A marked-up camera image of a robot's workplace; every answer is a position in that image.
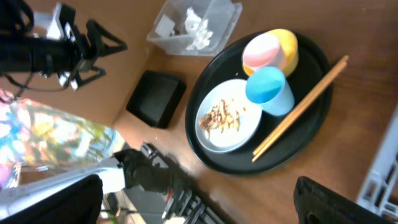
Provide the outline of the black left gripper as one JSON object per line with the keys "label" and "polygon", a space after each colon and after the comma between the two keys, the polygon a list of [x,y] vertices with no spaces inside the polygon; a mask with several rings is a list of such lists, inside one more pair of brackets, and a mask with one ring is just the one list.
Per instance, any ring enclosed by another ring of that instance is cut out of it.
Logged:
{"label": "black left gripper", "polygon": [[[86,23],[88,44],[86,36],[81,34],[75,25],[75,14],[75,9],[64,3],[57,3],[51,13],[34,12],[35,25],[45,29],[45,37],[49,40],[66,42],[72,51],[72,67],[58,72],[57,75],[62,87],[70,86],[73,90],[106,75],[105,70],[93,66],[89,58],[105,57],[127,50],[124,41],[91,19]],[[116,45],[109,46],[103,41],[103,37]]]}

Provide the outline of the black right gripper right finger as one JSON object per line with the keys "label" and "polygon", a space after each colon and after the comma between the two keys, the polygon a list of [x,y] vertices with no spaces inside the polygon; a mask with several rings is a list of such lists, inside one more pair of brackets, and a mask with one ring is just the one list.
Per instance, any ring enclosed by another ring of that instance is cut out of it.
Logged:
{"label": "black right gripper right finger", "polygon": [[298,214],[298,222],[304,224],[390,222],[305,176],[300,176],[297,179],[294,189],[294,205]]}

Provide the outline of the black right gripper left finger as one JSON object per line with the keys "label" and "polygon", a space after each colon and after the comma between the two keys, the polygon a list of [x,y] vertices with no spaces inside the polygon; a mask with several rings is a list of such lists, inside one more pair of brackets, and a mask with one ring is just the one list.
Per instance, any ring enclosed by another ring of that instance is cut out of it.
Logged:
{"label": "black right gripper left finger", "polygon": [[97,175],[89,175],[49,198],[1,220],[1,224],[95,224],[102,199],[102,180]]}

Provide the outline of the white tissue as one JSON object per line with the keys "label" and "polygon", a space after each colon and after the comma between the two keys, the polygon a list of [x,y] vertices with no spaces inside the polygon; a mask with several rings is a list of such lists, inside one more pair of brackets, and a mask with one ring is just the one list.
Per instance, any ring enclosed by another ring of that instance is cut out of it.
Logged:
{"label": "white tissue", "polygon": [[192,7],[187,9],[186,15],[187,18],[184,21],[185,30],[187,34],[194,36],[194,40],[185,49],[202,50],[209,46],[213,31],[208,29],[208,19],[199,17]]}

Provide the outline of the light blue cup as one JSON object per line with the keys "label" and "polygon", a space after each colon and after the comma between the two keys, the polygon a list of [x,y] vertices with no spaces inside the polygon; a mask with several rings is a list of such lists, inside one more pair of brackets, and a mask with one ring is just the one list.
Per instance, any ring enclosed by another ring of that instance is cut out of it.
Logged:
{"label": "light blue cup", "polygon": [[283,72],[276,67],[255,71],[246,82],[246,98],[272,116],[284,116],[295,105],[295,98]]}

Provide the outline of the pink cup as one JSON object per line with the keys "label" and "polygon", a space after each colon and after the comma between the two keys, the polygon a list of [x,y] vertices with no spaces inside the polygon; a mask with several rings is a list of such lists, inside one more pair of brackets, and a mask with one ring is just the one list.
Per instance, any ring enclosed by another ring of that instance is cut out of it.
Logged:
{"label": "pink cup", "polygon": [[275,34],[260,34],[249,41],[242,53],[244,67],[257,71],[263,67],[282,68],[286,61],[281,42]]}

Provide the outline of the yellow bowl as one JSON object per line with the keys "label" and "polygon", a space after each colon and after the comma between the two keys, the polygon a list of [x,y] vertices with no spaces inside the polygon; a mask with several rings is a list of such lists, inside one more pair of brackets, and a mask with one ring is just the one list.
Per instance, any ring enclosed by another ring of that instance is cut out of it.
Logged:
{"label": "yellow bowl", "polygon": [[[281,42],[282,49],[285,53],[286,61],[282,66],[282,68],[280,68],[280,70],[282,70],[285,77],[288,77],[293,73],[299,62],[297,37],[292,31],[287,29],[273,29],[267,32],[270,34],[275,34]],[[243,71],[247,76],[251,76],[254,73],[253,71],[250,71],[250,69],[244,67],[244,65],[243,65]]]}

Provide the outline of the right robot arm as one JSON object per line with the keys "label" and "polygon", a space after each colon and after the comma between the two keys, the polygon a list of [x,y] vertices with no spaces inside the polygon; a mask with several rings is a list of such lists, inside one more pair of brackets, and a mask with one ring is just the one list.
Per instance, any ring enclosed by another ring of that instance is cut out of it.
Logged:
{"label": "right robot arm", "polygon": [[[1,223],[97,223],[104,195],[140,186],[174,200],[173,213],[185,206],[191,189],[174,167],[154,164],[157,153],[125,149],[92,166],[1,190]],[[299,223],[387,223],[308,177],[297,179],[294,205]]]}

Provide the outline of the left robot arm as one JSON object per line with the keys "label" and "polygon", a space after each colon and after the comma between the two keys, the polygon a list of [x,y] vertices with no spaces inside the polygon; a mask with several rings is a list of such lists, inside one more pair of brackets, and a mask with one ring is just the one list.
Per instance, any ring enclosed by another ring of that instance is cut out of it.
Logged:
{"label": "left robot arm", "polygon": [[92,19],[87,34],[81,34],[75,13],[64,3],[43,13],[23,0],[1,1],[1,76],[19,89],[1,103],[17,101],[35,73],[44,78],[56,74],[61,90],[78,90],[106,75],[95,66],[98,58],[127,50],[124,41]]}

